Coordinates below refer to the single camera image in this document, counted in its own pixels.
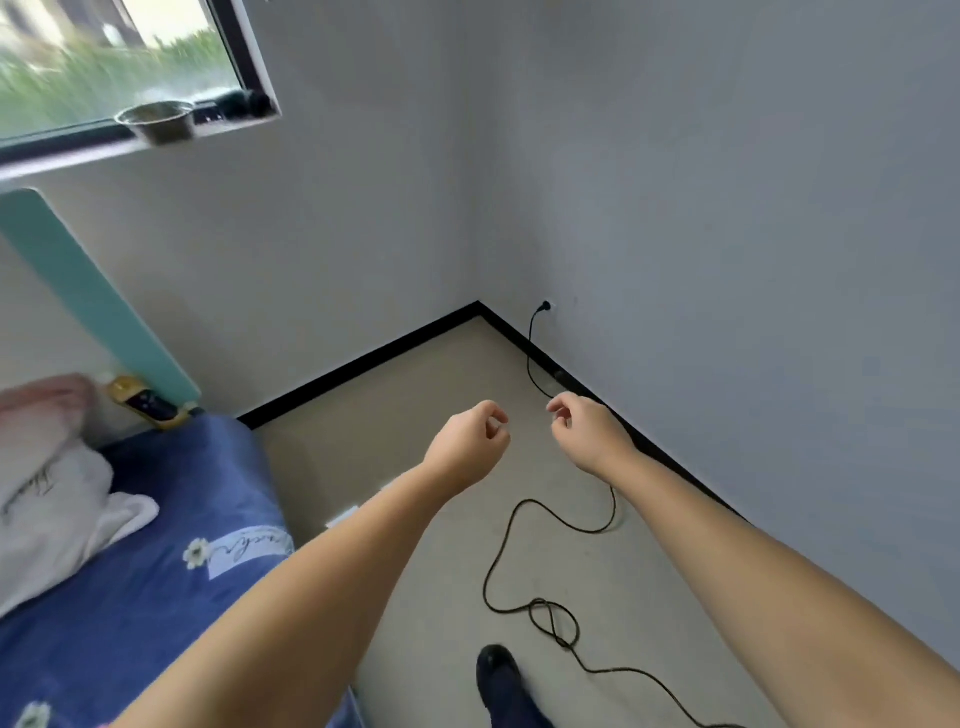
person's left arm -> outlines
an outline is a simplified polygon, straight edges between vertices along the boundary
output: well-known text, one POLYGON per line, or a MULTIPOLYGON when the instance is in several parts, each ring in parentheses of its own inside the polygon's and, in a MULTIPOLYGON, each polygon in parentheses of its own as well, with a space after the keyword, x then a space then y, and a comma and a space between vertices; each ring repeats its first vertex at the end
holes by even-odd
POLYGON ((499 462, 510 433, 485 401, 450 418, 422 464, 260 580, 113 724, 326 725, 427 525, 499 462))

foot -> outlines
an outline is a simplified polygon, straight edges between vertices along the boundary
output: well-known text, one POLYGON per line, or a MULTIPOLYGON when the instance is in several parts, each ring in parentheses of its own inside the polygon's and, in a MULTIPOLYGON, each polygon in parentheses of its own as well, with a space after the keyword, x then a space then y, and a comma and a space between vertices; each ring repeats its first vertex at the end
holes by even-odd
POLYGON ((512 692, 526 692, 514 656, 502 644, 488 644, 477 658, 477 688, 487 710, 512 692))

blue bedding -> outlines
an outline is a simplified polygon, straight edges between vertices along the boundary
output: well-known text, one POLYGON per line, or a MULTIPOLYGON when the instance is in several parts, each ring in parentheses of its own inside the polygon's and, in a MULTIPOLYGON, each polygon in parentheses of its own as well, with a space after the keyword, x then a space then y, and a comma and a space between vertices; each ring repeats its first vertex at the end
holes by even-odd
MULTIPOLYGON (((0 728, 30 703, 49 704, 51 728, 110 722, 292 548, 264 453, 231 418, 104 456, 113 489, 152 497, 159 515, 0 620, 0 728)), ((361 725, 350 693, 330 725, 361 725)))

yellow object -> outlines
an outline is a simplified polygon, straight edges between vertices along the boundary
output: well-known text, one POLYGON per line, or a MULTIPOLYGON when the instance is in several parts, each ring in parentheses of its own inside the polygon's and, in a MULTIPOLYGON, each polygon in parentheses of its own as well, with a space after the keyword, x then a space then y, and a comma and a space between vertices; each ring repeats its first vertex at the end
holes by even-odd
POLYGON ((171 404, 135 376, 117 377, 107 385, 107 393, 159 429, 173 429, 190 419, 184 408, 171 404))

black cable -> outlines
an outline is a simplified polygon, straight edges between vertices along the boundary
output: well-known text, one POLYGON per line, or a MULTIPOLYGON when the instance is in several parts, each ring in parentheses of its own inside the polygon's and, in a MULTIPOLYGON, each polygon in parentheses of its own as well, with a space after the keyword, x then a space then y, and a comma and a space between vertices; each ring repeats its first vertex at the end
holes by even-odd
MULTIPOLYGON (((537 314, 540 313, 541 311, 549 311, 549 310, 550 310, 550 303, 544 301, 543 303, 540 304, 540 308, 538 308, 536 311, 534 311, 534 315, 530 317, 530 331, 527 333, 527 340, 528 340, 531 344, 534 343, 534 319, 537 318, 537 314)), ((547 392, 545 392, 545 391, 543 390, 543 388, 540 387, 539 384, 537 384, 537 381, 534 379, 533 374, 531 374, 531 372, 530 372, 530 354, 527 354, 527 376, 530 377, 530 381, 533 382, 533 385, 534 385, 535 387, 537 387, 537 389, 540 390, 540 393, 541 393, 542 395, 544 395, 545 397, 547 397, 547 398, 549 398, 549 399, 551 399, 551 400, 553 399, 553 395, 548 394, 547 392)))
MULTIPOLYGON (((533 344, 534 319, 536 319, 537 314, 543 310, 549 310, 549 308, 548 307, 545 308, 544 306, 541 306, 534 312, 533 317, 530 319, 530 333, 528 338, 531 344, 533 344)), ((530 374, 530 357, 529 356, 527 356, 527 375, 530 377, 530 381, 534 383, 534 386, 537 387, 537 389, 539 389, 546 397, 553 399, 550 395, 548 395, 546 392, 540 389, 540 386, 534 381, 533 376, 530 374)), ((539 500, 536 500, 535 498, 526 498, 522 500, 520 503, 518 503, 514 507, 514 512, 510 514, 510 520, 507 521, 507 530, 503 534, 503 542, 500 544, 500 549, 496 552, 496 557, 493 559, 493 563, 490 564, 490 569, 487 571, 487 577, 483 580, 484 604, 487 605, 487 609, 489 609, 491 612, 494 612, 495 614, 498 614, 498 615, 515 615, 515 614, 519 614, 520 612, 526 612, 527 617, 530 618, 530 621, 533 623, 533 625, 537 627, 537 629, 539 629, 544 635, 552 638, 553 641, 557 643, 562 649, 572 654, 573 658, 577 661, 577 664, 587 674, 606 675, 613 672, 632 672, 633 674, 642 675, 643 677, 653 680, 655 683, 657 683, 657 685, 659 685, 663 689, 664 692, 666 692, 666 694, 670 696, 673 702, 677 704, 677 707, 684 712, 684 715, 688 717, 690 719, 690 722, 692 722, 695 726, 697 726, 697 728, 744 728, 744 726, 740 725, 739 723, 702 723, 700 722, 690 713, 689 710, 686 709, 684 704, 680 702, 680 698, 678 698, 673 693, 673 691, 667 688, 666 685, 663 684, 663 681, 660 680, 659 677, 657 677, 657 675, 653 674, 652 672, 647 672, 646 670, 642 670, 637 667, 604 667, 601 669, 593 669, 592 667, 587 667, 584 664, 584 661, 581 659, 580 655, 577 653, 577 649, 576 649, 577 643, 580 641, 580 637, 581 637, 580 621, 578 621, 577 618, 573 615, 573 613, 569 609, 564 607, 563 604, 561 604, 560 602, 551 601, 549 599, 544 599, 541 596, 537 596, 531 599, 530 601, 528 601, 526 604, 520 604, 519 606, 509 607, 506 609, 494 607, 492 604, 490 604, 490 597, 487 594, 488 588, 490 587, 490 580, 493 577, 493 572, 496 571, 497 566, 500 564, 500 559, 503 558, 503 552, 507 549, 507 542, 510 540, 510 532, 514 528, 514 520, 516 519, 516 514, 519 513, 520 509, 523 506, 527 505, 528 503, 533 505, 538 505, 540 508, 542 508, 544 511, 549 513, 557 521, 565 525, 570 530, 576 531, 577 533, 585 533, 588 535, 598 535, 601 533, 606 533, 607 530, 613 525, 613 521, 616 519, 616 491, 613 489, 612 486, 610 488, 610 496, 613 502, 613 511, 610 514, 610 518, 600 528, 593 528, 593 529, 581 528, 579 526, 573 525, 573 523, 565 521, 556 513, 554 513, 552 509, 550 509, 548 506, 541 503, 539 500), (550 617, 549 629, 547 629, 542 624, 540 624, 537 621, 537 618, 535 617, 535 613, 537 612, 537 610, 541 610, 541 609, 545 609, 547 611, 547 614, 550 617), (560 636, 560 633, 557 631, 557 620, 554 617, 554 610, 563 612, 570 618, 570 621, 573 622, 574 634, 573 634, 572 640, 565 640, 563 637, 560 636)))

